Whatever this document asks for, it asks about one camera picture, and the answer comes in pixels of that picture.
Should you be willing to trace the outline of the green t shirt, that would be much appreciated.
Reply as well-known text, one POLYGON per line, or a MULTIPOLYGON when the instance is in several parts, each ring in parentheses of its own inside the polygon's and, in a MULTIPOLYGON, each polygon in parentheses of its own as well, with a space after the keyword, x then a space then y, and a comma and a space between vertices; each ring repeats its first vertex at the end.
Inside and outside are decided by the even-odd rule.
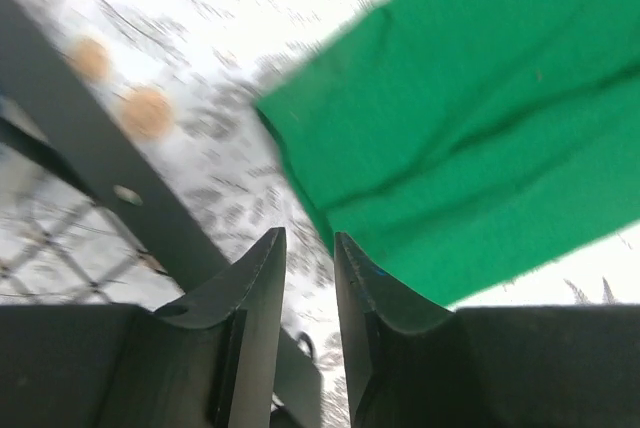
POLYGON ((391 0, 256 103, 321 239, 441 304, 639 217, 639 0, 391 0))

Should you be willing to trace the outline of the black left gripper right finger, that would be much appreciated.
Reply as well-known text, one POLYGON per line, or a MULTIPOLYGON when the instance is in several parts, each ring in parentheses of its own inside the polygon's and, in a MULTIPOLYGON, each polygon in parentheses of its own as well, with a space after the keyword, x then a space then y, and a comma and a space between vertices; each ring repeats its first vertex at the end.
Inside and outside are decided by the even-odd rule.
POLYGON ((424 338, 451 312, 378 266, 345 233, 335 235, 334 268, 352 425, 423 427, 424 338))

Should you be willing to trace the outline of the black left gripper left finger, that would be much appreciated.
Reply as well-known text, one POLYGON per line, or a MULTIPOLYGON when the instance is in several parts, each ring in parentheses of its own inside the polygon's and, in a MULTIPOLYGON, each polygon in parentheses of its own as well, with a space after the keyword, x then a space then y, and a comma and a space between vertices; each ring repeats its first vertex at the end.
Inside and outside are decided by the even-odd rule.
POLYGON ((286 234, 268 230, 230 268, 162 306, 176 349, 155 427, 269 424, 284 293, 286 234))

